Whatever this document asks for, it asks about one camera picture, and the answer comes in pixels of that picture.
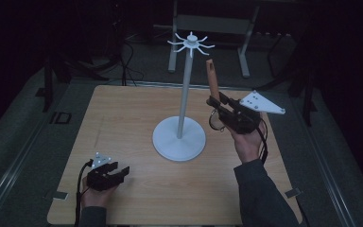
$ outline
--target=wooden stick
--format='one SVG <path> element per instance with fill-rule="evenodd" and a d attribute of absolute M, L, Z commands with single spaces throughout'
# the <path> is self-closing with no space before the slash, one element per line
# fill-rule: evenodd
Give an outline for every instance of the wooden stick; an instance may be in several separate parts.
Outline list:
<path fill-rule="evenodd" d="M 211 96 L 216 100 L 220 101 L 219 88 L 217 87 L 216 71 L 212 59 L 206 62 L 206 67 L 207 67 L 209 90 L 211 91 Z"/>

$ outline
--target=tabletop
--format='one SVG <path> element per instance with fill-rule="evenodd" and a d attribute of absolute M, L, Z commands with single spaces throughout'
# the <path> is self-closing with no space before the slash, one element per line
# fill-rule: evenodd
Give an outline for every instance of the tabletop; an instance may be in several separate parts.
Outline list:
<path fill-rule="evenodd" d="M 248 91 L 223 91 L 234 99 Z M 178 116 L 182 89 L 97 86 L 80 126 L 58 191 L 69 193 L 65 201 L 53 200 L 47 219 L 51 224 L 75 221 L 78 174 L 96 152 L 130 166 L 130 174 L 109 202 L 107 223 L 118 225 L 238 225 L 241 224 L 238 185 L 233 169 L 241 163 L 228 131 L 214 131 L 208 124 L 212 107 L 206 104 L 208 89 L 190 89 L 186 116 L 204 129 L 202 153 L 187 162 L 161 156 L 152 144 L 155 127 Z M 268 124 L 269 177 L 293 209 L 302 216 L 294 198 L 272 127 Z M 84 176 L 90 169 L 87 167 Z"/>

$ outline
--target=stand base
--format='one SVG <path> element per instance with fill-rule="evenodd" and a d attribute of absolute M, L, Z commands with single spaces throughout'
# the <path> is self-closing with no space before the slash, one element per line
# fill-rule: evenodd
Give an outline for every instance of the stand base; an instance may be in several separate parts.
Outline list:
<path fill-rule="evenodd" d="M 185 117 L 182 137 L 178 139 L 179 117 L 171 116 L 155 128 L 152 141 L 156 150 L 166 159 L 176 162 L 197 157 L 205 147 L 205 131 L 195 120 Z"/>

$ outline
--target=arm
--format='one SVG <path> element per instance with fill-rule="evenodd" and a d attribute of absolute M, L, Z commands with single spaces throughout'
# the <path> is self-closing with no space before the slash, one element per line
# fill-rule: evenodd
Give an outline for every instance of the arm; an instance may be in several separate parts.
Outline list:
<path fill-rule="evenodd" d="M 259 126 L 265 131 L 264 123 Z M 238 134 L 228 128 L 242 163 L 234 169 L 244 226 L 298 226 L 299 223 L 259 159 L 261 137 L 257 131 Z"/>
<path fill-rule="evenodd" d="M 81 197 L 81 219 L 79 227 L 105 227 L 108 201 L 117 186 L 105 191 L 95 191 L 87 186 L 83 178 L 83 195 Z"/>

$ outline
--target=dark sleeve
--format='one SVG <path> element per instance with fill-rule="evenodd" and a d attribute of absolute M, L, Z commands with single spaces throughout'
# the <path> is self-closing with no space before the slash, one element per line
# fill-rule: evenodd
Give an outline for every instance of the dark sleeve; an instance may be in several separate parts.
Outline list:
<path fill-rule="evenodd" d="M 236 167 L 234 174 L 238 182 L 240 214 L 244 226 L 299 225 L 261 160 Z"/>
<path fill-rule="evenodd" d="M 106 208 L 88 206 L 81 210 L 78 227 L 106 227 Z"/>

